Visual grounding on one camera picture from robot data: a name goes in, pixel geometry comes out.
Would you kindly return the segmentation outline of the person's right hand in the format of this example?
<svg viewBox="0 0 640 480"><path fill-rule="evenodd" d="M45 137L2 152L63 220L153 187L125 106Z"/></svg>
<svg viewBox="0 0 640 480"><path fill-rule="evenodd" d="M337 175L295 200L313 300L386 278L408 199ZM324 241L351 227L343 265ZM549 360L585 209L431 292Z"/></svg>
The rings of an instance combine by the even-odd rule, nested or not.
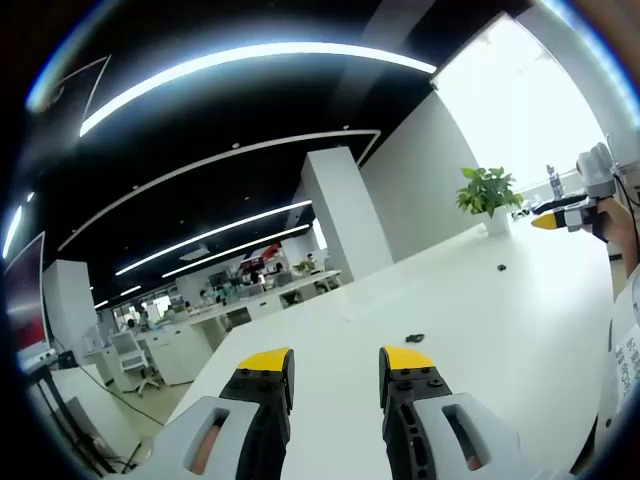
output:
<svg viewBox="0 0 640 480"><path fill-rule="evenodd" d="M631 213L615 198L601 199L597 204L599 214L604 215L603 235L622 254L633 270L638 264L635 221Z"/></svg>

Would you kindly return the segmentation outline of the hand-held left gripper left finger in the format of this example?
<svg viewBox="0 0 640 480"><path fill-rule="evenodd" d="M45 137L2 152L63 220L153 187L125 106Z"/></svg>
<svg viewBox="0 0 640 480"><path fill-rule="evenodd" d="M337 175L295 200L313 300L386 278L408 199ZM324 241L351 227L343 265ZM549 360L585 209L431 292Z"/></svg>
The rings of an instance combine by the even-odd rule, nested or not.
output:
<svg viewBox="0 0 640 480"><path fill-rule="evenodd" d="M294 350L241 362L217 396L204 396L163 427L150 455L110 479L278 479L291 438Z"/></svg>

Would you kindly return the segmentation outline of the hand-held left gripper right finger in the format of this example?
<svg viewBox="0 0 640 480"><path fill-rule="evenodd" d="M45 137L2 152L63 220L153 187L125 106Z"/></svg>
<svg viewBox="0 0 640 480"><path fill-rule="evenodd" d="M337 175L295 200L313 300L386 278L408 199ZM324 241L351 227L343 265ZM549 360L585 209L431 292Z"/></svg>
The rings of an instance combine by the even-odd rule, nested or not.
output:
<svg viewBox="0 0 640 480"><path fill-rule="evenodd" d="M382 437L394 479L548 479L517 432L481 402L454 394L427 356L379 351Z"/></svg>

